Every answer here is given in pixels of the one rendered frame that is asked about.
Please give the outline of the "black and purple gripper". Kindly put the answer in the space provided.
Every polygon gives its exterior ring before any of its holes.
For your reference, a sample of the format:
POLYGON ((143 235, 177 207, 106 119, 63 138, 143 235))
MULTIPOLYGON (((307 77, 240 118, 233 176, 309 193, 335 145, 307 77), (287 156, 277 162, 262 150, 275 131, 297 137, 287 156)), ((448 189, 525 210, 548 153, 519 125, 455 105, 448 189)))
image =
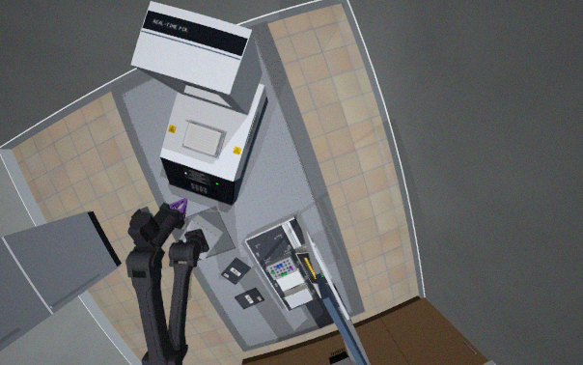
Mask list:
POLYGON ((159 210, 167 212, 169 214, 163 220, 163 222, 160 224, 159 229, 166 232, 168 234, 168 236, 171 235, 171 233, 173 232, 175 227, 177 229, 181 229, 182 226, 185 224, 184 219, 185 219, 185 213, 186 213, 186 206, 187 206, 187 199, 185 199, 185 198, 177 201, 176 203, 170 204, 170 205, 167 203, 163 203, 160 206, 159 210), (179 210, 178 207, 182 203, 183 203, 182 208, 179 210))

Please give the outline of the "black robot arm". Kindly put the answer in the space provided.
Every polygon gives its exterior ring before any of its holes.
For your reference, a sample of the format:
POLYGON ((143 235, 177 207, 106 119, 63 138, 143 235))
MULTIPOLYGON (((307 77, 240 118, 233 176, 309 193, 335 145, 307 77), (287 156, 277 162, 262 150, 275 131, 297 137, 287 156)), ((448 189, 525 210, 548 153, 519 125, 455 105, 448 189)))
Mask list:
POLYGON ((171 244, 169 267, 174 267, 174 285, 167 329, 161 294, 161 261, 165 252, 161 247, 169 236, 159 226, 168 214, 158 211, 153 216, 148 207, 139 209, 131 216, 127 231, 136 246, 125 264, 137 295, 148 348, 142 365, 182 365, 188 351, 185 319, 190 274, 200 253, 209 251, 202 229, 186 232, 186 242, 179 239, 171 244), (179 261, 187 263, 178 264, 179 261))

